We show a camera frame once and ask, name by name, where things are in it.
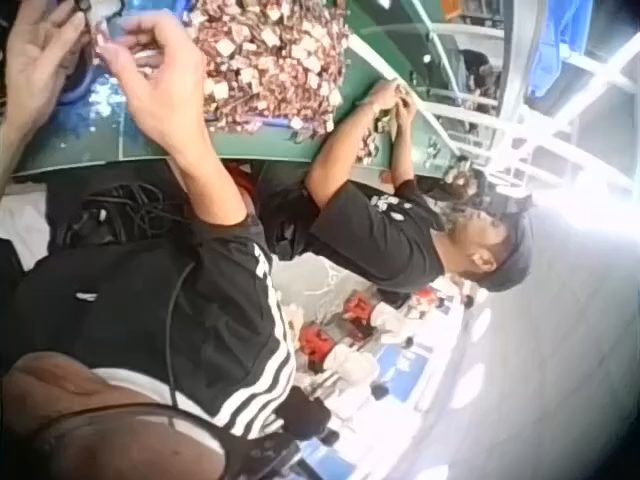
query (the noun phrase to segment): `man's ear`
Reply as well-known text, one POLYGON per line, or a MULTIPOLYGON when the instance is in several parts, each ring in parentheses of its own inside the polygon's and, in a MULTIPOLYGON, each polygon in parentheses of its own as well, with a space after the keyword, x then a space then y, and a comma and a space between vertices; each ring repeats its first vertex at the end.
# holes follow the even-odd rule
POLYGON ((493 272, 498 267, 498 265, 496 264, 496 259, 493 258, 491 252, 484 248, 476 250, 473 254, 471 254, 471 261, 482 272, 493 272))

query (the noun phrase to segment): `red machine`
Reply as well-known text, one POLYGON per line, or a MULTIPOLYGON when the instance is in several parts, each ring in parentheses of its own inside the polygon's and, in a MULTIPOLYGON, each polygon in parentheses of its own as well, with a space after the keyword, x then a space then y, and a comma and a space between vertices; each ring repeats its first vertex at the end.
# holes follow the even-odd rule
POLYGON ((304 325, 300 329, 300 351, 309 359, 310 370, 322 370, 322 364, 336 342, 318 325, 304 325))
POLYGON ((353 327, 350 336, 355 341, 362 342, 373 335, 375 328, 371 326, 372 312, 373 304, 363 292, 356 290, 344 302, 342 313, 353 327))

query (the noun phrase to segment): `red object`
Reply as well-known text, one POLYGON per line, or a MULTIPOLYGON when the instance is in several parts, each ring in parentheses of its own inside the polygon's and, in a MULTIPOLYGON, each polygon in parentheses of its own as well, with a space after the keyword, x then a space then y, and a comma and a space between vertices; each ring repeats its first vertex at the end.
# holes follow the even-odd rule
POLYGON ((368 325, 373 305, 364 293, 356 291, 344 302, 342 312, 350 322, 368 325))
POLYGON ((369 298, 360 291, 355 291, 346 302, 342 309, 343 316, 351 326, 352 332, 349 336, 357 342, 361 342, 371 335, 375 329, 371 326, 371 313, 373 305, 369 298))
POLYGON ((241 188, 242 190, 247 192, 247 194, 251 197, 251 200, 255 204, 256 187, 253 183, 253 178, 251 177, 251 175, 242 170, 240 168, 240 165, 238 165, 237 163, 225 163, 224 166, 238 188, 241 188))
POLYGON ((436 294, 435 290, 431 287, 426 287, 426 288, 423 288, 422 290, 418 290, 413 295, 419 298, 420 300, 422 300, 424 303, 426 303, 429 306, 435 305, 436 302, 438 301, 438 295, 436 294))
POLYGON ((322 365, 336 342, 317 325, 304 325, 300 329, 300 351, 309 359, 309 363, 322 365))

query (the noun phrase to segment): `hand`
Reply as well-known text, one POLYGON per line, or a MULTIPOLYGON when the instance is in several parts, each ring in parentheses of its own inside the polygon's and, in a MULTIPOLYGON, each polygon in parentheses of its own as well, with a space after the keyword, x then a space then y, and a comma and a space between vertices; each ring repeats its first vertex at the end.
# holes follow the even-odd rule
POLYGON ((389 110, 398 103, 397 80, 380 80, 371 89, 367 96, 367 101, 375 103, 380 110, 389 110))
POLYGON ((396 121, 398 128, 404 131, 411 131, 411 123, 416 116, 416 102, 409 94, 401 94, 400 101, 396 105, 396 121))
POLYGON ((51 115, 86 38, 85 17, 67 0, 47 13, 47 0, 23 0, 7 42, 7 118, 30 135, 51 115))
POLYGON ((98 47, 98 53, 120 82, 138 127, 189 172, 197 165, 185 164, 187 158, 195 162, 187 152, 211 146, 204 123, 203 54, 168 11, 130 17, 122 27, 125 35, 98 47), (136 62, 132 51, 154 43, 161 56, 136 62), (150 61, 157 69, 145 77, 138 67, 150 61))

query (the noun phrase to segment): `black cap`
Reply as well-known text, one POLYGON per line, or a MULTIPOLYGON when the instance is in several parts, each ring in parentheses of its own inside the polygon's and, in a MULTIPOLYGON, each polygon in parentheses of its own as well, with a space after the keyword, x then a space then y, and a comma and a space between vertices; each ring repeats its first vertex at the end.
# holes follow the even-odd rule
POLYGON ((510 213, 501 218, 507 226, 507 256, 493 272, 478 285, 490 292, 504 292, 521 284, 531 270, 533 257, 533 231, 526 213, 510 213))

